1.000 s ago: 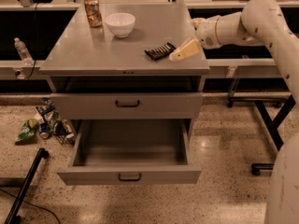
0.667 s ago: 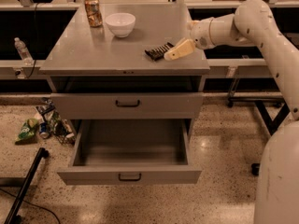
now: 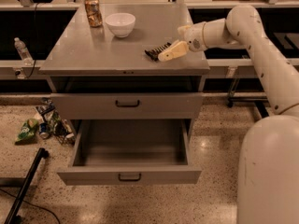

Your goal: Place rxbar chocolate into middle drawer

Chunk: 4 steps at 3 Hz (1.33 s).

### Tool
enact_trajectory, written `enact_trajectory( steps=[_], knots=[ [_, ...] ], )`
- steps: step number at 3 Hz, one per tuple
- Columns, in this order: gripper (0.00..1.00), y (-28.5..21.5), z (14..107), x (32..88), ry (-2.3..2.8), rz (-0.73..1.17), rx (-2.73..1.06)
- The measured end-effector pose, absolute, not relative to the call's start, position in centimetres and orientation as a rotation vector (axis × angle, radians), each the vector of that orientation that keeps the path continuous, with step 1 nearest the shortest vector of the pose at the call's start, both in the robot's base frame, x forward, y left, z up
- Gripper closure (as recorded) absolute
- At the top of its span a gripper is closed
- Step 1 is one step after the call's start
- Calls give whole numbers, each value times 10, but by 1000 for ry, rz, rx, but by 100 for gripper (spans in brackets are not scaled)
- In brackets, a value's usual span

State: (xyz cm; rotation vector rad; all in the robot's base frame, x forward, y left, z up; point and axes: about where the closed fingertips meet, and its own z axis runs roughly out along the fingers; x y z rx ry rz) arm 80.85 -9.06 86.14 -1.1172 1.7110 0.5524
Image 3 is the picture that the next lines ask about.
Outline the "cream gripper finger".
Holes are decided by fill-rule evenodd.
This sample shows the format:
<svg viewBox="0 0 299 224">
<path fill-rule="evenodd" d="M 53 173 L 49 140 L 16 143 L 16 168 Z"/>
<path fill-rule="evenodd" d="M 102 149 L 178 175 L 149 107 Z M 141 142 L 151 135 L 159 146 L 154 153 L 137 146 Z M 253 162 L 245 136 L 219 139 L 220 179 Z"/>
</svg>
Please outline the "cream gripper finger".
<svg viewBox="0 0 299 224">
<path fill-rule="evenodd" d="M 180 38 L 188 38 L 190 29 L 191 29 L 190 25 L 179 26 L 179 28 L 178 28 L 179 37 Z"/>
<path fill-rule="evenodd" d="M 185 56 L 189 51 L 189 46 L 185 41 L 175 41 L 170 47 L 164 49 L 158 54 L 160 62 L 167 62 L 182 56 Z"/>
</svg>

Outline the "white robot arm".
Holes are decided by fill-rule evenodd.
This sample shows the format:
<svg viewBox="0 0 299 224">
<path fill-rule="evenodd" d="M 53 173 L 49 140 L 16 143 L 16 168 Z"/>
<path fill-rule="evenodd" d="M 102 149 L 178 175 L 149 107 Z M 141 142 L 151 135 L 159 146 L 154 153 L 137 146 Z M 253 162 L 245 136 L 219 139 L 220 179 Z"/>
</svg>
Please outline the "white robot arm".
<svg viewBox="0 0 299 224">
<path fill-rule="evenodd" d="M 299 224 L 299 73 L 268 38 L 257 9 L 178 28 L 160 62 L 212 48 L 245 49 L 272 114 L 246 133 L 237 175 L 237 224 Z"/>
</svg>

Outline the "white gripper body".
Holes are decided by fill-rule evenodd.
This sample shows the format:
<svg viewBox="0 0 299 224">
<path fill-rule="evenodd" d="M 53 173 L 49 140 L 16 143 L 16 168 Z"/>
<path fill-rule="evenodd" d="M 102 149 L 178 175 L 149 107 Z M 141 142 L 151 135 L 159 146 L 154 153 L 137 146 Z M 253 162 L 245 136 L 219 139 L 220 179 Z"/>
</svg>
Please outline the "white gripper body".
<svg viewBox="0 0 299 224">
<path fill-rule="evenodd" d="M 190 51 L 198 52 L 207 50 L 204 40 L 205 23 L 196 23 L 187 28 L 184 34 L 184 39 L 189 46 Z"/>
</svg>

